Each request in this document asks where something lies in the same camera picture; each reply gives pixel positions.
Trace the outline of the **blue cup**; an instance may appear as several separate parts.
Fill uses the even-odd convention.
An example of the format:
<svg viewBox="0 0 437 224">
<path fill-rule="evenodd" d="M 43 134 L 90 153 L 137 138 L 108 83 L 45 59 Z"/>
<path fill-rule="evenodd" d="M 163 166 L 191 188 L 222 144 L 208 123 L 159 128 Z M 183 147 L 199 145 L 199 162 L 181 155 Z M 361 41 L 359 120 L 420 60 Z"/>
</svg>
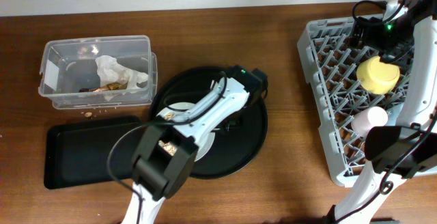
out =
<svg viewBox="0 0 437 224">
<path fill-rule="evenodd" d="M 386 125 L 387 126 L 394 126 L 396 123 L 397 118 L 399 117 L 399 114 L 403 108 L 403 103 L 399 103 L 393 107 L 391 107 L 390 109 L 387 109 L 387 115 L 388 115 L 388 120 Z"/>
</svg>

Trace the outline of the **pink cup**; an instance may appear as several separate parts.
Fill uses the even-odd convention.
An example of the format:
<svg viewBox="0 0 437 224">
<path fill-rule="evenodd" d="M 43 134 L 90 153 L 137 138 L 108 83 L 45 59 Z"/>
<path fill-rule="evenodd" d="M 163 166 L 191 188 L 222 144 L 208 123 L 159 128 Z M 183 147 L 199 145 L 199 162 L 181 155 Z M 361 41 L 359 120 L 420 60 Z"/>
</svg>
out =
<svg viewBox="0 0 437 224">
<path fill-rule="evenodd" d="M 384 126 L 388 122 L 388 114 L 381 107 L 370 107 L 354 115 L 352 130 L 360 137 L 366 137 L 375 126 Z"/>
</svg>

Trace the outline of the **food scraps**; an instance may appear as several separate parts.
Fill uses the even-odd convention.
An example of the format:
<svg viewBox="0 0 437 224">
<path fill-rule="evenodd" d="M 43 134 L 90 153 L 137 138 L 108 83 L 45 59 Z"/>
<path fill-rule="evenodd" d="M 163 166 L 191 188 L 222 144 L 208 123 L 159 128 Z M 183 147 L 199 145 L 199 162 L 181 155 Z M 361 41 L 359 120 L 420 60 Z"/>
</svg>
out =
<svg viewBox="0 0 437 224">
<path fill-rule="evenodd" d="M 174 112 L 167 112 L 166 114 L 164 114 L 164 119 L 171 120 L 174 116 L 175 116 Z M 174 144 L 172 144 L 172 142 L 169 142 L 169 141 L 165 142 L 165 141 L 159 140 L 158 145 L 164 151 L 166 151 L 168 154 L 170 154 L 171 156 L 174 156 L 175 153 L 177 152 L 177 147 Z"/>
</svg>

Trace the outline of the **yellow bowl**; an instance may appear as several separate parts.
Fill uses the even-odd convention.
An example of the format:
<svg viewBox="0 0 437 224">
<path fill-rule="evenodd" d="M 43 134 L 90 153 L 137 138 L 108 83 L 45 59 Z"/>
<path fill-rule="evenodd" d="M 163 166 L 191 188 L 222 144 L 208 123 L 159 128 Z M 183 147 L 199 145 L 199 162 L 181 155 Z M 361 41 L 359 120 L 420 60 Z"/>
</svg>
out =
<svg viewBox="0 0 437 224">
<path fill-rule="evenodd" d="M 400 78 L 400 68 L 394 64 L 383 63 L 380 56 L 375 56 L 359 64 L 356 77 L 366 91 L 387 94 L 396 86 Z"/>
</svg>

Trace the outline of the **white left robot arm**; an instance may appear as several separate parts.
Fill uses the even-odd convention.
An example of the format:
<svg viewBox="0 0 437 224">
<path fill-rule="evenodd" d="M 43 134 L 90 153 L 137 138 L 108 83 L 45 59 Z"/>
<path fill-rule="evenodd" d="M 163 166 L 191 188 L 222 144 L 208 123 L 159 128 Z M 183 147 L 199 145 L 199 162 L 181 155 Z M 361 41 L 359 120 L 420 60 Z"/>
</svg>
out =
<svg viewBox="0 0 437 224">
<path fill-rule="evenodd" d="M 167 105 L 142 125 L 144 133 L 132 155 L 132 191 L 123 223 L 153 223 L 163 204 L 188 177 L 215 179 L 248 165 L 266 138 L 264 98 L 268 77 L 241 66 L 195 68 L 180 75 L 184 84 L 211 82 L 210 89 L 186 108 Z"/>
</svg>

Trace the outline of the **gold snack wrapper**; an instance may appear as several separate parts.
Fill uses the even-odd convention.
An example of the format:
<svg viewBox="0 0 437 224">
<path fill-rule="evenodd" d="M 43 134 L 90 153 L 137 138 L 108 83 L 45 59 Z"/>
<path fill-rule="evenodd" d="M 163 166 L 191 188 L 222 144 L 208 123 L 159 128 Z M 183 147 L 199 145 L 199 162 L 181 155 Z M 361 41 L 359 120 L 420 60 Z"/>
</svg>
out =
<svg viewBox="0 0 437 224">
<path fill-rule="evenodd" d="M 105 91 L 113 91 L 113 90 L 120 90 L 120 89 L 126 89 L 127 88 L 127 84 L 121 84 L 121 83 L 109 83 L 107 85 L 104 85 L 102 87 L 99 88 L 82 88 L 79 91 L 80 92 L 105 92 Z"/>
</svg>

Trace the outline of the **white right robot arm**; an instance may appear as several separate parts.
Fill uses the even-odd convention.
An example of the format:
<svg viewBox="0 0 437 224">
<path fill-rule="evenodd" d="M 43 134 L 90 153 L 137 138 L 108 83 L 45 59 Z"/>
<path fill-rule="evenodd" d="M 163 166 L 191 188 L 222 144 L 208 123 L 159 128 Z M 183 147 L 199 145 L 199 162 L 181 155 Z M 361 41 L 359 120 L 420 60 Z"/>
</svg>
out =
<svg viewBox="0 0 437 224">
<path fill-rule="evenodd" d="M 370 223 L 398 186 L 436 166 L 436 0 L 378 7 L 312 21 L 298 41 L 331 178 L 361 168 L 324 223 Z"/>
</svg>

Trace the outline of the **grey plate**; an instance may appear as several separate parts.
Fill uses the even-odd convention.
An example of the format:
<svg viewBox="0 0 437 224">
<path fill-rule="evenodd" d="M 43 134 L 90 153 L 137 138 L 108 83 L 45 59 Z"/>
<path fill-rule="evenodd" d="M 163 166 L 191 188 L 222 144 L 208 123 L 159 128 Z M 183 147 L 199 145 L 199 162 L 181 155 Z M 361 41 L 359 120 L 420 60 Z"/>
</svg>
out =
<svg viewBox="0 0 437 224">
<path fill-rule="evenodd" d="M 164 109 L 161 109 L 158 114 L 156 115 L 163 117 L 165 120 L 171 120 L 175 115 L 178 115 L 183 112 L 183 110 L 190 109 L 193 106 L 195 106 L 193 103 L 190 102 L 177 102 L 170 105 L 170 107 L 166 107 Z M 196 141 L 196 144 L 199 146 L 195 162 L 200 160 L 202 157 L 204 157 L 209 149 L 212 147 L 212 144 L 214 142 L 215 134 L 213 132 L 210 132 L 208 135 L 206 135 L 202 140 Z"/>
</svg>

